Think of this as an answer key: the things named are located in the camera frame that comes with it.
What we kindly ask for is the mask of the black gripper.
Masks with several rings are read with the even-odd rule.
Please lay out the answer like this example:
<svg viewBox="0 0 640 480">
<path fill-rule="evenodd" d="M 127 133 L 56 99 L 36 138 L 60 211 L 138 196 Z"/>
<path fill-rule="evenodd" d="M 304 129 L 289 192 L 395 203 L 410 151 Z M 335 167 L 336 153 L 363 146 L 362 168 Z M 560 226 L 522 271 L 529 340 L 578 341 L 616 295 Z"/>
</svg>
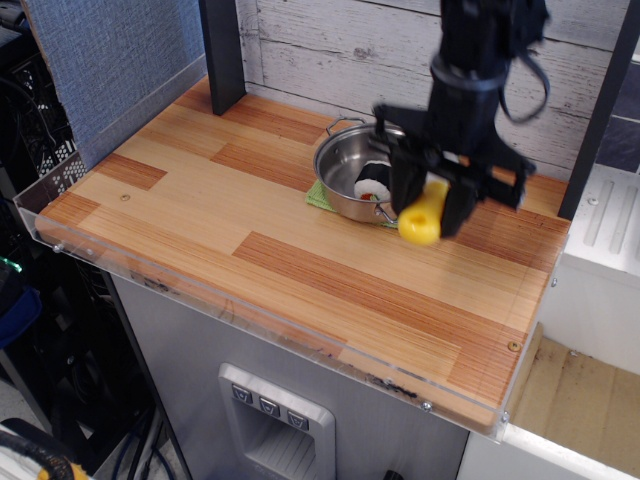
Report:
<svg viewBox="0 0 640 480">
<path fill-rule="evenodd" d="M 391 206 L 397 215 L 417 200 L 433 173 L 454 184 L 447 194 L 441 237 L 457 235 L 477 202 L 490 198 L 513 209 L 524 200 L 534 164 L 499 136 L 495 117 L 505 105 L 509 71 L 434 69 L 429 105 L 373 107 L 376 144 L 388 150 Z"/>
</svg>

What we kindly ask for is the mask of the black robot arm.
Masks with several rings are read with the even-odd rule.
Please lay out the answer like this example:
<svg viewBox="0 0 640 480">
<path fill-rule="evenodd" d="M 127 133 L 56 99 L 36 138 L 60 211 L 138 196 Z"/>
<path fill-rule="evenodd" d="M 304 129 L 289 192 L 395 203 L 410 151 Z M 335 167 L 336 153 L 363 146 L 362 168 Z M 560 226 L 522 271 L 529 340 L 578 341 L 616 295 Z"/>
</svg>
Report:
<svg viewBox="0 0 640 480">
<path fill-rule="evenodd" d="M 530 58 L 549 19 L 542 1 L 443 1 L 442 38 L 430 71 L 424 110 L 374 106 L 375 138 L 391 163 L 391 206 L 404 213 L 419 198 L 428 174 L 450 184 L 441 235 L 455 236 L 476 204 L 491 198 L 513 209 L 536 167 L 498 135 L 495 118 L 507 108 L 505 85 L 519 58 L 543 88 L 549 80 Z"/>
</svg>

